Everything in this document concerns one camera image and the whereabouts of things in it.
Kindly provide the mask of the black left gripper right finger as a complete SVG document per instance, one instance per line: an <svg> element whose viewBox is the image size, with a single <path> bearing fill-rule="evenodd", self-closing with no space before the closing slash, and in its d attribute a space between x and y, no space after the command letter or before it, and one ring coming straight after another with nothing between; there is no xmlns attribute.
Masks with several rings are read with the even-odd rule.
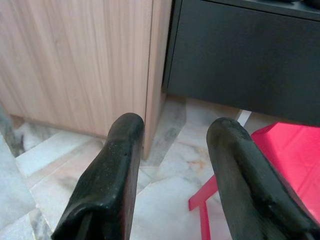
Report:
<svg viewBox="0 0 320 240"><path fill-rule="evenodd" d="M320 223L236 120L216 119L206 142L232 240L320 240Z"/></svg>

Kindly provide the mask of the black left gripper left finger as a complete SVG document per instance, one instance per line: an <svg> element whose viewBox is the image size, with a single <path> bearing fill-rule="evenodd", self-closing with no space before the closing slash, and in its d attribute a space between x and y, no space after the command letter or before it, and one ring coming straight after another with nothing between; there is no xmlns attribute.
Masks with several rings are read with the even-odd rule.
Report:
<svg viewBox="0 0 320 240"><path fill-rule="evenodd" d="M145 125L121 115L80 176L52 240L130 240Z"/></svg>

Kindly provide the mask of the red plastic stool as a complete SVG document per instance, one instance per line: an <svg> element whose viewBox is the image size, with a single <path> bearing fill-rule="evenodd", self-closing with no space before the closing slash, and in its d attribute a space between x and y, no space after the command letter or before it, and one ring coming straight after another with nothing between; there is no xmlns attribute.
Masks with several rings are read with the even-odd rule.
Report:
<svg viewBox="0 0 320 240"><path fill-rule="evenodd" d="M320 127L278 122L249 135L320 223ZM199 208L201 240L211 240L207 200L214 194L215 174L188 200L190 210Z"/></svg>

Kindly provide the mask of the white cabinet foot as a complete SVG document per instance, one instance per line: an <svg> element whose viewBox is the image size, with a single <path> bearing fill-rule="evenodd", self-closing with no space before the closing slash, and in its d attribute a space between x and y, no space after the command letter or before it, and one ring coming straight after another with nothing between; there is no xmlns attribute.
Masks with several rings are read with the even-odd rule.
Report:
<svg viewBox="0 0 320 240"><path fill-rule="evenodd" d="M240 109L238 111L238 114L235 118L235 120L237 122L239 122L239 124L244 127L245 124L247 123L247 121L249 120L250 116L251 116L252 112L249 110L244 110L244 109Z"/></svg>

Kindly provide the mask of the dark grey cabinet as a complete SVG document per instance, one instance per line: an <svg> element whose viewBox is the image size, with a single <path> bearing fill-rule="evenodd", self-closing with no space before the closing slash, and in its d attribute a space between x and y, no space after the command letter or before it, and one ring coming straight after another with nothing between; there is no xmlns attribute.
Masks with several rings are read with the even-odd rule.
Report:
<svg viewBox="0 0 320 240"><path fill-rule="evenodd" d="M163 88L320 127L320 0L173 0Z"/></svg>

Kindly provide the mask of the light wood cabinet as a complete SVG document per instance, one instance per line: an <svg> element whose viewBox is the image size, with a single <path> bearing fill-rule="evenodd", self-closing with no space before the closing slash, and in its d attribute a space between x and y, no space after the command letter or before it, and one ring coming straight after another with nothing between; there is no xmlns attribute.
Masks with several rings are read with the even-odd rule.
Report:
<svg viewBox="0 0 320 240"><path fill-rule="evenodd" d="M164 94L173 0L0 0L0 106L13 116L106 136L124 113L148 156Z"/></svg>

